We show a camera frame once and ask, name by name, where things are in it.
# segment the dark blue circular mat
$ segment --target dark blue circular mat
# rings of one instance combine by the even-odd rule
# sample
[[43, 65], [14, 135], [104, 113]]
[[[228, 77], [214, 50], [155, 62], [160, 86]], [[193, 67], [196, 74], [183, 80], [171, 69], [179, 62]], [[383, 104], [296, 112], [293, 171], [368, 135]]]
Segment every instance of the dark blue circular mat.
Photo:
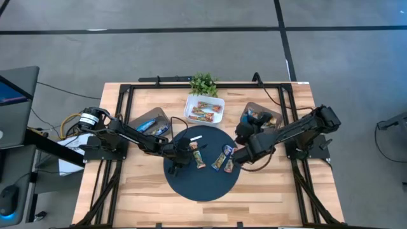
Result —
[[[177, 134], [175, 141], [181, 138], [184, 132], [185, 130]], [[195, 140], [198, 147], [207, 144], [206, 148], [200, 150], [206, 167], [197, 169], [197, 162], [192, 158], [190, 164], [178, 169], [177, 176], [174, 177], [167, 172], [172, 162], [164, 159], [164, 174], [176, 193], [194, 201], [211, 201], [228, 193], [239, 177], [240, 167], [233, 166], [232, 173], [223, 170], [230, 155], [226, 157], [219, 171], [211, 166], [221, 154], [223, 145], [227, 144], [234, 148], [236, 144], [227, 133], [215, 127], [203, 125], [190, 127], [185, 134], [185, 137], [190, 139], [197, 136], [202, 136]]]

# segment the computer monitor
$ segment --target computer monitor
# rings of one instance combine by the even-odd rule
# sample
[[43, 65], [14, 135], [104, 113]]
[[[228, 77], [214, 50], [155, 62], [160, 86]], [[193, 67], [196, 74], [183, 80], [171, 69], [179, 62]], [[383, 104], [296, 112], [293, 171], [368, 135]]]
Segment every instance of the computer monitor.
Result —
[[32, 95], [0, 76], [0, 106], [32, 100]]

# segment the white plastic bowl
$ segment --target white plastic bowl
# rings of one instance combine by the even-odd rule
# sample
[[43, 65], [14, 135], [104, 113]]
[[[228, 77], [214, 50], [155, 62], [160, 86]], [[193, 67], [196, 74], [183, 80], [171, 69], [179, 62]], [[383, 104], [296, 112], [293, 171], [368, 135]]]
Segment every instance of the white plastic bowl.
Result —
[[[220, 112], [215, 112], [209, 108], [202, 109], [202, 111], [214, 113], [214, 121], [212, 123], [207, 122], [207, 121], [192, 120], [191, 118], [188, 118], [189, 115], [194, 115], [192, 113], [192, 109], [193, 109], [193, 107], [198, 107], [199, 101], [207, 102], [207, 103], [213, 104], [213, 105], [220, 105], [222, 107]], [[198, 95], [198, 96], [189, 95], [188, 99], [186, 100], [184, 116], [191, 123], [215, 127], [218, 123], [220, 123], [222, 121], [223, 110], [224, 110], [224, 100], [223, 99], [213, 98], [213, 97], [208, 97], [208, 96], [203, 96], [203, 95]]]

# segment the green plant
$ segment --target green plant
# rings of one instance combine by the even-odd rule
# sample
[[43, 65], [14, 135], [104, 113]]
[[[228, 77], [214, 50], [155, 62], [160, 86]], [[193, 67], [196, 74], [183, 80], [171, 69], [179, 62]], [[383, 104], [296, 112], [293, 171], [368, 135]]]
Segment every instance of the green plant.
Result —
[[216, 79], [213, 80], [210, 73], [196, 73], [190, 81], [192, 88], [190, 94], [217, 97], [215, 81]]

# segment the wooden tabletop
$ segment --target wooden tabletop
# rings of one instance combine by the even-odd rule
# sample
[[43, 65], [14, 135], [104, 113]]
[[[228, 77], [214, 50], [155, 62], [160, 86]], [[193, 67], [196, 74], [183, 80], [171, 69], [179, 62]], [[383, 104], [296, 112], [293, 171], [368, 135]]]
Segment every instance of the wooden tabletop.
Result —
[[[100, 107], [111, 114], [116, 110], [120, 83], [106, 83]], [[130, 121], [149, 110], [161, 107], [165, 114], [185, 120], [183, 111], [188, 89], [137, 89], [134, 92]], [[277, 89], [267, 89], [279, 101]], [[309, 84], [293, 83], [297, 108], [315, 106]], [[224, 99], [225, 109], [219, 128], [234, 138], [240, 115], [248, 102], [281, 113], [263, 89], [226, 88], [219, 89], [219, 98]], [[293, 121], [290, 110], [287, 110]], [[298, 111], [301, 117], [309, 110]], [[183, 123], [174, 122], [174, 134], [183, 130]], [[286, 158], [284, 144], [276, 145], [272, 161], [259, 172], [241, 170], [236, 185], [223, 197], [210, 202], [188, 200], [172, 190], [165, 179], [163, 158], [143, 153], [135, 144], [130, 144], [127, 159], [123, 163], [120, 187], [114, 216], [114, 227], [155, 226], [300, 226], [300, 210], [294, 187], [291, 163]], [[266, 157], [248, 168], [256, 168]], [[315, 194], [326, 209], [339, 221], [343, 215], [336, 192], [331, 169], [322, 160], [309, 159]], [[81, 189], [72, 223], [77, 223], [89, 210], [93, 186], [99, 162], [86, 164]], [[101, 179], [97, 187], [99, 196]], [[304, 193], [308, 220], [312, 214], [307, 195]], [[110, 197], [106, 199], [102, 222], [107, 221]]]

